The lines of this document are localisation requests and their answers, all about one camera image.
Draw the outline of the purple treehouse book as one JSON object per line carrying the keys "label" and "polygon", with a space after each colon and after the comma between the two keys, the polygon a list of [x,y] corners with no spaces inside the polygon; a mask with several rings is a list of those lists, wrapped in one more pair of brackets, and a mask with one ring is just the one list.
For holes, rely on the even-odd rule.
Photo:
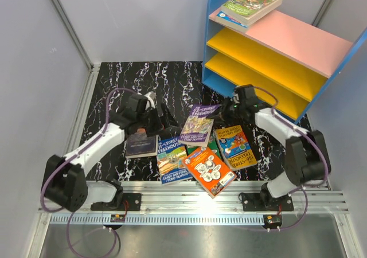
{"label": "purple treehouse book", "polygon": [[188,146],[206,147],[212,133],[213,119],[206,117],[220,105],[194,105],[183,126],[178,142]]}

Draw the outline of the dark navy paperback book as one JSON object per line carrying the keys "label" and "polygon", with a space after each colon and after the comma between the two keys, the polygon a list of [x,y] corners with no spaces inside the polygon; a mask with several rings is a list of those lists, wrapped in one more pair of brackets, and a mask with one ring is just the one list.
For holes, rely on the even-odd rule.
{"label": "dark navy paperback book", "polygon": [[158,136],[147,136],[144,128],[126,140],[125,157],[127,159],[156,156],[158,153]]}

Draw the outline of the light blue 26-storey treehouse book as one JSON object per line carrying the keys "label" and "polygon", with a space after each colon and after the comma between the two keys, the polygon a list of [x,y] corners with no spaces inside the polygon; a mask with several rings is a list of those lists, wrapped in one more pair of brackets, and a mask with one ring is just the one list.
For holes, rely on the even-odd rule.
{"label": "light blue 26-storey treehouse book", "polygon": [[220,7],[217,18],[228,25],[235,25],[240,30],[246,29],[252,15],[250,0],[228,0]]}

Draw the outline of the green 65-storey treehouse book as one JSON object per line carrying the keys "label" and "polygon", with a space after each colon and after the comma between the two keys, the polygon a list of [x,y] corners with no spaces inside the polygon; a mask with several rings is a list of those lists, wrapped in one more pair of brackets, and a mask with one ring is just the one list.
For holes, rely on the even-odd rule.
{"label": "green 65-storey treehouse book", "polygon": [[275,10],[283,0],[228,0],[221,11],[244,26],[250,26]]}

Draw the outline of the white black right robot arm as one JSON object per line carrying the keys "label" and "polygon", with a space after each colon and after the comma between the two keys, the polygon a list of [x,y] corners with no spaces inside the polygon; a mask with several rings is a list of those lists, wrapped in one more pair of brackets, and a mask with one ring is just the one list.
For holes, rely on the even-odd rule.
{"label": "white black right robot arm", "polygon": [[294,192],[324,185],[331,172],[323,133],[307,130],[287,120],[273,105],[259,102],[251,84],[237,86],[232,97],[224,99],[217,117],[227,123],[242,119],[275,138],[285,149],[283,172],[261,186],[259,201],[265,210],[278,208]]}

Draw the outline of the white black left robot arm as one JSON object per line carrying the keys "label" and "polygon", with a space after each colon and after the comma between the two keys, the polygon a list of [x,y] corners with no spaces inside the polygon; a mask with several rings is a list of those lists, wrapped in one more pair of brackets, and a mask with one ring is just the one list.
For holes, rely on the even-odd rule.
{"label": "white black left robot arm", "polygon": [[40,203],[46,212],[45,200],[58,204],[60,209],[76,212],[85,203],[101,209],[118,210],[127,202],[123,187],[116,180],[87,181],[92,168],[113,148],[125,142],[140,128],[148,136],[163,135],[179,124],[166,104],[156,108],[155,94],[133,93],[117,113],[107,115],[105,125],[77,149],[63,155],[52,155],[46,163]]}

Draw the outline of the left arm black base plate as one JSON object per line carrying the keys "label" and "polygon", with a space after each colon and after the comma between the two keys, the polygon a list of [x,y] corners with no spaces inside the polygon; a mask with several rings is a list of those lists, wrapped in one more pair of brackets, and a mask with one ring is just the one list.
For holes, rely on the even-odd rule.
{"label": "left arm black base plate", "polygon": [[91,205],[92,211],[138,212],[141,207],[140,193],[118,193],[111,202],[96,202]]}

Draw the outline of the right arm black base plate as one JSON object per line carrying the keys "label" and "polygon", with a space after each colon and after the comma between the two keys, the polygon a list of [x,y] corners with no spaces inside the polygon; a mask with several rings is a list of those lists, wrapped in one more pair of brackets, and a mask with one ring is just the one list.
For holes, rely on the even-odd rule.
{"label": "right arm black base plate", "polygon": [[239,194],[239,201],[243,206],[244,212],[292,212],[294,205],[292,198],[288,195],[273,198],[263,193]]}

